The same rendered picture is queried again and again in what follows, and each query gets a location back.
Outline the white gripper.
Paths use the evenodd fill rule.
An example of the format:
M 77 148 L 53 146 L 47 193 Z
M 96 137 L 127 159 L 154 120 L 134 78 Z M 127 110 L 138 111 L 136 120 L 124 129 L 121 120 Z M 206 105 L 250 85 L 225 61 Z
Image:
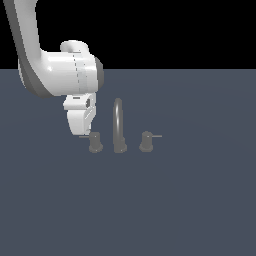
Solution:
M 73 135 L 89 135 L 96 115 L 96 94 L 68 95 L 63 103 Z

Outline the grey arched faucet spout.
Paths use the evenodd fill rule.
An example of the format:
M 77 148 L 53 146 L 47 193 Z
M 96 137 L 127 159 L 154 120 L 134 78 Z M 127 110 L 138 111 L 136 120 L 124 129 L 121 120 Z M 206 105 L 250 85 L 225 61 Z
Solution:
M 113 145 L 115 153 L 124 153 L 127 150 L 123 137 L 123 110 L 120 98 L 115 99 L 113 107 Z

